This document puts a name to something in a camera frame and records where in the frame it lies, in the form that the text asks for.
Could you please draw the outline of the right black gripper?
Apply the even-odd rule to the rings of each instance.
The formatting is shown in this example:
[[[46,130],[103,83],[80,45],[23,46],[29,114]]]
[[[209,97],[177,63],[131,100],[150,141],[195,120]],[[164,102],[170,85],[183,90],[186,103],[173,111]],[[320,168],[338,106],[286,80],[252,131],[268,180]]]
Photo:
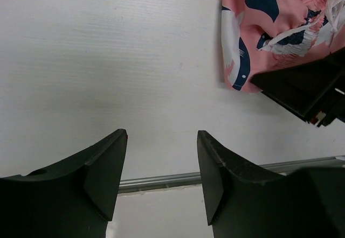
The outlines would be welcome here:
[[[344,50],[303,65],[256,74],[250,82],[318,128],[335,119],[344,121]]]

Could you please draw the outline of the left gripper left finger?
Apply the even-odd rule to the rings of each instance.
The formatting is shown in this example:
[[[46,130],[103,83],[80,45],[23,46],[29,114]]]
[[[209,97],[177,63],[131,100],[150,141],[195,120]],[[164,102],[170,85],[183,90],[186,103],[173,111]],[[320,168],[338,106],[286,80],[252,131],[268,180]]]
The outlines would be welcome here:
[[[125,161],[127,132],[28,175],[1,179],[1,237],[105,237]]]

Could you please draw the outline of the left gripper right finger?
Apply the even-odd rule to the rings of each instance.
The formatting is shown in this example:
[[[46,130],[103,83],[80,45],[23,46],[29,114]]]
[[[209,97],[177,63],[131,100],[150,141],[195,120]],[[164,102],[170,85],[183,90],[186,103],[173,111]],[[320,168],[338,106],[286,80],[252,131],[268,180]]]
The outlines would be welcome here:
[[[344,168],[307,167],[283,176],[204,130],[197,153],[214,237],[344,237]]]

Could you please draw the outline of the pink shark print shorts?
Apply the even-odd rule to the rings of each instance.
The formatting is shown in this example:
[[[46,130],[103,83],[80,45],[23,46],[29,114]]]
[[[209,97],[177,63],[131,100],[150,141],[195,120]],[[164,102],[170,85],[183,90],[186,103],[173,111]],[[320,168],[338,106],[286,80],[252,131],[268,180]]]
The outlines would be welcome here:
[[[257,92],[255,74],[344,48],[344,0],[222,0],[221,43],[225,84]]]

